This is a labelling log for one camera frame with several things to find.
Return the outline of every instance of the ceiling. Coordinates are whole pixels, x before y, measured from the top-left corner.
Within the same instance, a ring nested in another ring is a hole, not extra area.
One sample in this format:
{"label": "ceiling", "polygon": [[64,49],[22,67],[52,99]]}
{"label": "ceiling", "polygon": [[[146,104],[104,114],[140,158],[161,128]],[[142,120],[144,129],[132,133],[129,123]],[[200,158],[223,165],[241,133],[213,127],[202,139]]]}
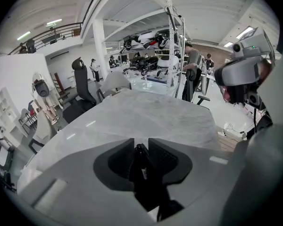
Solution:
{"label": "ceiling", "polygon": [[10,52],[19,45],[17,38],[27,31],[25,40],[49,30],[45,24],[62,19],[57,26],[82,21],[91,0],[18,0],[0,26],[0,49]]}
{"label": "ceiling", "polygon": [[[30,31],[33,37],[47,28],[45,23],[62,18],[58,25],[83,20],[91,0],[18,0],[0,28],[2,49],[14,49],[17,38]],[[104,33],[110,35],[145,14],[163,8],[160,0],[116,0],[104,15]],[[263,0],[172,0],[178,14],[185,18],[187,37],[194,41],[224,46],[236,42],[247,26],[261,26],[276,47],[279,22]],[[115,33],[107,41],[120,41],[127,35],[168,26],[165,13],[141,19]]]}

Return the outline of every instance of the person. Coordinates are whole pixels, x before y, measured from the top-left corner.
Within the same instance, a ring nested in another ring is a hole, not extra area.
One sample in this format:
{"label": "person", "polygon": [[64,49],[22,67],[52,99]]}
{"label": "person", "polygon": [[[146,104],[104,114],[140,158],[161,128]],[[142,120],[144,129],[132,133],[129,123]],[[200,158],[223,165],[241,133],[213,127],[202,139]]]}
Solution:
{"label": "person", "polygon": [[19,51],[19,54],[27,54],[27,49],[26,49],[26,46],[23,45],[23,43],[20,43],[20,51]]}
{"label": "person", "polygon": [[133,58],[140,57],[140,56],[141,56],[141,54],[139,52],[137,52],[137,53],[135,53]]}
{"label": "person", "polygon": [[175,56],[181,58],[180,51],[177,49],[175,50]]}
{"label": "person", "polygon": [[99,76],[99,69],[98,69],[99,65],[96,65],[96,60],[93,58],[91,60],[91,68],[94,72],[95,75],[95,82],[99,82],[100,81],[100,76]]}
{"label": "person", "polygon": [[209,68],[214,68],[214,61],[211,59],[211,54],[207,54],[207,70],[209,70]]}
{"label": "person", "polygon": [[110,66],[110,68],[117,67],[117,63],[114,61],[113,55],[110,56],[109,66]]}
{"label": "person", "polygon": [[[201,54],[197,49],[193,48],[192,44],[187,42],[185,43],[184,53],[187,54],[189,58],[188,58],[188,64],[183,67],[183,70],[192,70],[192,72],[196,74],[196,78],[193,81],[193,93],[194,93],[198,85],[198,81],[201,77],[201,69],[197,68],[197,63],[199,63],[201,59]],[[185,101],[188,101],[187,89],[188,89],[188,81],[185,82],[183,89],[182,100]]]}

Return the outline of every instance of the cable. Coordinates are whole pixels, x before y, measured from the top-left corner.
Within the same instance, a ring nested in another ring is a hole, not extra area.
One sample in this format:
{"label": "cable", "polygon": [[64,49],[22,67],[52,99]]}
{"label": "cable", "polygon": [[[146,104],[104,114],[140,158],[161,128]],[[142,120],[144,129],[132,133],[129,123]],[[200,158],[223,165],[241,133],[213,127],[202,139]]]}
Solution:
{"label": "cable", "polygon": [[255,126],[255,133],[257,132],[257,125],[256,125],[256,108],[254,108],[254,126]]}
{"label": "cable", "polygon": [[[164,7],[164,11],[166,12],[167,15],[169,15],[169,12],[166,11],[166,7],[168,7],[168,6],[165,6],[165,7]],[[175,17],[182,17],[181,15],[175,15],[175,14],[172,15],[172,16],[175,16]]]}
{"label": "cable", "polygon": [[227,130],[227,129],[229,129],[229,130],[233,130],[234,132],[237,132],[238,134],[241,134],[240,132],[238,132],[238,131],[236,131],[236,130],[234,130],[234,127],[233,127],[233,125],[232,124],[228,124],[231,128],[225,128],[225,130]]}
{"label": "cable", "polygon": [[249,127],[247,127],[247,129],[246,130],[244,130],[244,131],[242,131],[242,132],[240,132],[240,134],[243,134],[244,132],[247,132],[247,130],[250,128],[250,127],[252,127],[254,124],[251,124]]}

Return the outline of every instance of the wall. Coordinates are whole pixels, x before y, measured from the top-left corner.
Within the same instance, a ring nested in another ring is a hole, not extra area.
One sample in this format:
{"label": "wall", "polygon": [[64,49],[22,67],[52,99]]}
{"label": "wall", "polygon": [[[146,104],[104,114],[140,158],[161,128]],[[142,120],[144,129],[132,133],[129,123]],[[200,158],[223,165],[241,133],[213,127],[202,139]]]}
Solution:
{"label": "wall", "polygon": [[212,60],[214,61],[215,68],[219,68],[225,63],[225,59],[230,59],[230,52],[224,51],[219,48],[212,48],[208,46],[202,46],[193,44],[193,48],[197,49],[201,55],[203,55],[205,58],[207,57],[207,54],[212,55]]}
{"label": "wall", "polygon": [[28,107],[32,101],[33,74],[44,76],[49,87],[54,87],[44,55],[21,54],[0,57],[0,90],[6,87],[17,110]]}
{"label": "wall", "polygon": [[39,48],[36,51],[36,53],[44,54],[44,56],[50,56],[53,53],[62,51],[64,49],[67,49],[73,46],[81,45],[82,43],[83,41],[80,38],[80,36],[76,36],[72,38],[67,38],[65,40],[58,40],[56,43],[53,43],[53,44],[48,44],[47,46]]}
{"label": "wall", "polygon": [[[68,53],[52,58],[64,52]],[[89,66],[91,65],[91,59],[94,58],[98,61],[94,43],[71,47],[68,49],[61,50],[58,53],[51,54],[50,56],[46,56],[46,62],[48,65],[49,72],[51,73],[53,78],[54,73],[58,73],[58,76],[61,80],[64,89],[71,86],[71,83],[68,80],[68,77],[74,75],[74,70],[72,69],[71,64],[78,57],[81,57],[85,66],[87,67],[88,79],[93,79],[92,72],[89,69]]]}

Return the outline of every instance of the floor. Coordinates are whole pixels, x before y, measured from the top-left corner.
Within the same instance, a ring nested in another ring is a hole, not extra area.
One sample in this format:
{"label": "floor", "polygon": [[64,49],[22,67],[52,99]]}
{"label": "floor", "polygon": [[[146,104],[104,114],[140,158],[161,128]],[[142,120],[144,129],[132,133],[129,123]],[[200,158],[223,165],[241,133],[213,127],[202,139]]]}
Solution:
{"label": "floor", "polygon": [[[178,77],[176,77],[174,80],[173,91],[177,85],[177,82]],[[183,76],[181,84],[179,86],[179,92],[177,97],[178,99],[181,99],[184,83],[185,77]],[[144,81],[141,81],[135,83],[131,81],[131,84],[133,89],[149,91],[159,94],[165,93],[165,89],[161,86],[161,84],[157,86],[156,82],[145,83]],[[76,88],[68,88],[66,91],[70,92],[70,94],[74,94],[76,93]],[[195,93],[195,96],[192,101],[193,103],[197,103],[199,101],[198,95],[202,95],[202,93]],[[233,151],[236,143],[241,140],[241,134],[239,132],[252,128],[252,117],[243,108],[226,103],[222,98],[218,86],[212,80],[210,80],[206,97],[210,98],[210,101],[203,101],[201,105],[208,108],[213,115],[213,118],[216,123],[216,130],[219,132],[220,145],[224,150]],[[54,128],[56,131],[59,131],[67,125],[67,122],[64,120],[62,116],[62,110],[59,107],[57,107],[57,114],[60,116],[60,119],[54,125]],[[225,129],[227,133],[226,137],[222,133],[223,129]],[[33,157],[33,152],[28,147],[28,144],[33,135],[34,129],[30,131],[28,137],[23,138],[23,140],[21,141],[21,145],[14,153],[14,159],[12,162],[11,169],[9,171],[11,173],[12,183],[14,183],[15,185],[21,175],[21,170]],[[41,149],[41,147],[39,147],[38,145],[34,145],[34,148],[37,151]]]}

